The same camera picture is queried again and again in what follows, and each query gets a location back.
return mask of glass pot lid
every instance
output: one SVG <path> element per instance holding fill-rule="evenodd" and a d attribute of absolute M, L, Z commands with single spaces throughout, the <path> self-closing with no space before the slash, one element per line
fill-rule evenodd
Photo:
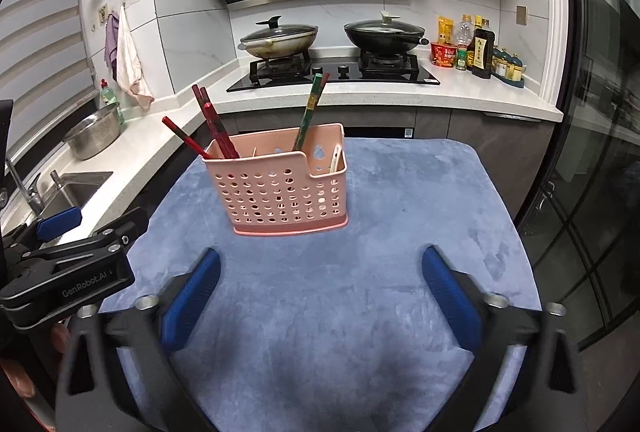
<path fill-rule="evenodd" d="M 402 34 L 402 35 L 424 35 L 424 28 L 409 24 L 408 22 L 397 21 L 399 16 L 393 16 L 389 12 L 380 12 L 382 19 L 371 19 L 369 21 L 352 22 L 346 24 L 344 29 L 352 32 L 363 32 L 367 34 Z"/>
<path fill-rule="evenodd" d="M 240 39 L 240 42 L 252 42 L 254 40 L 262 40 L 263 38 L 290 37 L 292 35 L 313 35 L 318 32 L 317 26 L 309 24 L 283 24 L 278 25 L 278 19 L 281 16 L 274 16 L 269 21 L 256 22 L 255 24 L 267 24 L 267 28 L 253 32 Z"/>

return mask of pot lid handle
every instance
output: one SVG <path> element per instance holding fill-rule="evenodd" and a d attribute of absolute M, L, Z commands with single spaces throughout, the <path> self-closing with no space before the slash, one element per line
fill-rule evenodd
<path fill-rule="evenodd" d="M 261 21 L 261 22 L 256 22 L 255 24 L 268 24 L 269 28 L 273 29 L 273 28 L 277 28 L 278 27 L 278 19 L 281 18 L 282 16 L 273 16 L 271 19 L 269 19 L 269 21 Z"/>
<path fill-rule="evenodd" d="M 387 12 L 386 10 L 382 10 L 380 12 L 380 14 L 382 15 L 382 22 L 384 22 L 385 24 L 390 23 L 391 21 L 393 21 L 394 19 L 400 19 L 400 16 L 392 16 L 389 12 Z"/>

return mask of kitchen sink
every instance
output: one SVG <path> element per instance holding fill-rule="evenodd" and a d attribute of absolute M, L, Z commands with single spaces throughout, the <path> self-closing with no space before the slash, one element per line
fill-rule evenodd
<path fill-rule="evenodd" d="M 42 196 L 46 219 L 73 206 L 82 208 L 113 172 L 77 172 L 60 176 L 63 187 L 52 186 Z"/>

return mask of soy sauce bottle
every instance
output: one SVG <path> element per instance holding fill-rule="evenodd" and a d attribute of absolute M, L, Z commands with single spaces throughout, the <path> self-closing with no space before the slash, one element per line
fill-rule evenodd
<path fill-rule="evenodd" d="M 474 28 L 474 36 L 471 42 L 466 47 L 466 70 L 473 71 L 474 69 L 474 53 L 476 52 L 476 30 L 482 28 L 482 17 L 476 16 L 476 24 Z"/>
<path fill-rule="evenodd" d="M 474 37 L 474 68 L 471 73 L 480 78 L 491 78 L 492 60 L 494 57 L 495 34 L 489 30 L 489 20 L 482 20 L 482 28 L 476 29 Z"/>

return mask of red chopstick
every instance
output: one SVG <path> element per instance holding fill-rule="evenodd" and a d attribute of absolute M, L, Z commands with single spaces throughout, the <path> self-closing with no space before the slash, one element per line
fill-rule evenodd
<path fill-rule="evenodd" d="M 198 101 L 198 105 L 200 106 L 200 109 L 202 109 L 203 105 L 205 104 L 205 101 L 204 101 L 204 98 L 202 97 L 202 93 L 200 92 L 200 88 L 198 87 L 197 84 L 194 84 L 193 86 L 191 86 L 191 91 L 193 91 L 193 94 L 195 95 L 196 100 Z"/>
<path fill-rule="evenodd" d="M 213 107 L 213 104 L 209 99 L 209 94 L 207 93 L 206 88 L 198 88 L 198 85 L 194 84 L 191 86 L 191 89 L 198 101 L 198 105 L 200 106 L 200 110 L 202 111 L 205 120 L 207 120 L 207 125 L 209 126 L 212 138 L 218 142 L 222 155 L 227 159 L 240 157 L 236 152 L 236 148 L 231 143 L 231 139 L 229 139 L 229 134 L 226 132 L 219 114 L 216 112 L 216 109 Z M 207 116 L 207 113 L 205 112 L 204 106 L 206 104 L 210 105 L 209 116 Z"/>
<path fill-rule="evenodd" d="M 214 132 L 214 138 L 218 141 L 220 151 L 222 151 L 225 158 L 239 158 L 240 155 L 231 142 L 231 138 L 229 138 L 229 134 L 226 132 L 225 126 L 222 124 L 222 120 L 220 120 L 220 116 L 216 113 L 216 109 L 213 107 L 211 102 L 206 102 L 202 110 L 205 118 L 207 119 L 207 123 L 210 122 L 209 128 Z"/>
<path fill-rule="evenodd" d="M 185 133 L 180 127 L 175 125 L 169 117 L 164 117 L 162 119 L 162 123 L 166 125 L 169 129 L 171 129 L 178 138 L 180 138 L 184 143 L 186 143 L 191 149 L 196 151 L 199 155 L 201 155 L 204 159 L 213 159 L 210 154 L 207 153 L 201 146 L 199 146 L 191 136 Z"/>

